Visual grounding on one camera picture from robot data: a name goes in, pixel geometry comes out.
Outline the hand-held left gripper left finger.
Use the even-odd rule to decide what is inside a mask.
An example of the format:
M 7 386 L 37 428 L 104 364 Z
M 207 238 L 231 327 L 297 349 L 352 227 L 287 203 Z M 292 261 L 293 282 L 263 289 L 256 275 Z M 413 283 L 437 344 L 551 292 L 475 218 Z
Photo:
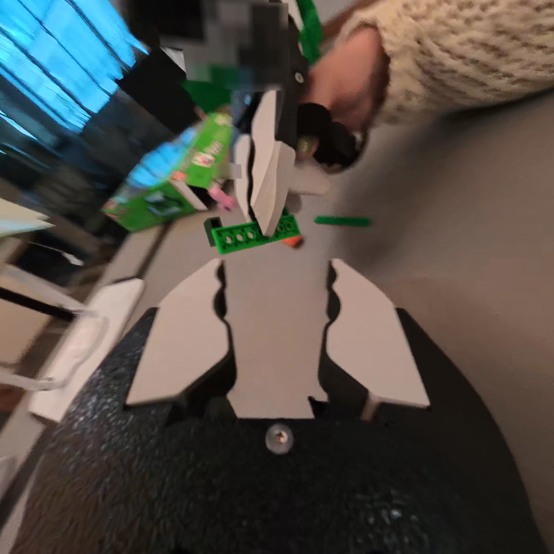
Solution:
M 223 291 L 214 258 L 177 284 L 158 304 L 126 405 L 139 407 L 175 400 L 208 376 L 229 353 L 224 316 L 216 311 Z

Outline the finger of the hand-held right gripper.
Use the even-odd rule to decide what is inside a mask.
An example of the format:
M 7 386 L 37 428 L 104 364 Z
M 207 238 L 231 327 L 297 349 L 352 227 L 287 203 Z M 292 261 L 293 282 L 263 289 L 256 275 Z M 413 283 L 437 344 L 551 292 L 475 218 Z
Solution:
M 275 138 L 277 92 L 262 97 L 252 120 L 252 194 L 250 208 L 260 231 L 272 237 L 285 206 L 295 150 Z
M 235 170 L 234 194 L 240 211 L 247 222 L 255 221 L 250 206 L 249 160 L 251 147 L 251 136 L 246 134 L 240 134 L 233 146 L 233 163 L 238 167 Z

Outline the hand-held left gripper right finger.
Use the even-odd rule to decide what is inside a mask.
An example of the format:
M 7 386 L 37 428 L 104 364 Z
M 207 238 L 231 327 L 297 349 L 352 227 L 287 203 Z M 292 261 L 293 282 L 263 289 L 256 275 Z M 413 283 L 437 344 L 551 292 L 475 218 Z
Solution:
M 381 405 L 429 408 L 395 304 L 337 258 L 329 262 L 327 291 L 320 385 L 328 402 L 367 422 Z

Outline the wide green lego plate with holes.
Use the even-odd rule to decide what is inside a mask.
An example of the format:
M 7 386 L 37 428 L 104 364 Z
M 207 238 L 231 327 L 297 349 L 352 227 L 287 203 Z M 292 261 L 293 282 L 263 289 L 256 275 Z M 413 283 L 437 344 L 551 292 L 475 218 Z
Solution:
M 262 234 L 257 223 L 222 226 L 212 232 L 216 241 L 214 248 L 219 255 L 241 252 L 301 235 L 295 216 L 292 214 L 281 216 L 276 231 L 270 237 Z

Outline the narrow green lego plate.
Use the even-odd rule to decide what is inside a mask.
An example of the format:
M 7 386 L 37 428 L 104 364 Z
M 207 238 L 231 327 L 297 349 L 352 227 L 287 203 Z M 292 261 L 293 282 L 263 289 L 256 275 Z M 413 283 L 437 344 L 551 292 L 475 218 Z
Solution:
M 372 221 L 365 217 L 316 216 L 314 223 L 341 227 L 369 227 Z

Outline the pink lego pig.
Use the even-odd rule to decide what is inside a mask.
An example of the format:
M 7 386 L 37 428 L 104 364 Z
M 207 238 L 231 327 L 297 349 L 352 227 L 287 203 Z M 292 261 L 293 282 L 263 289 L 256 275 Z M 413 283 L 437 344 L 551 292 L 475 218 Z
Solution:
M 218 184 L 211 186 L 207 191 L 222 211 L 230 212 L 237 208 L 238 204 L 234 198 L 225 193 Z

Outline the green lego box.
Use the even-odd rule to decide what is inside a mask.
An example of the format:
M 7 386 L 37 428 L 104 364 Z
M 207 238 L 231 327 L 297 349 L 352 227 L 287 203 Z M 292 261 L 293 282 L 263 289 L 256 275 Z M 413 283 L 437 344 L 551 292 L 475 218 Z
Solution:
M 233 177 L 235 130 L 224 111 L 208 114 L 143 156 L 101 211 L 130 233 L 206 211 Z

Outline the person's right hand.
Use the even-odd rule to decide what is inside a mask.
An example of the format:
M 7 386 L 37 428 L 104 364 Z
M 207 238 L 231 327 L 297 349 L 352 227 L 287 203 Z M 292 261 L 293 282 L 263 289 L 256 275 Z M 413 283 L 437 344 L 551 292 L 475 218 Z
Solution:
M 378 109 L 385 66 L 379 32 L 359 27 L 312 67 L 300 103 L 320 105 L 349 131 L 363 132 Z

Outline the blue-lit window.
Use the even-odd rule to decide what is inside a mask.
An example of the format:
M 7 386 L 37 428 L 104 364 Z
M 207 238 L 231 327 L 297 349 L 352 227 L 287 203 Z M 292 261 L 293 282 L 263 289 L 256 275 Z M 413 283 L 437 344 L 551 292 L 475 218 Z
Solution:
M 1 1 L 1 77 L 69 132 L 146 54 L 111 1 Z

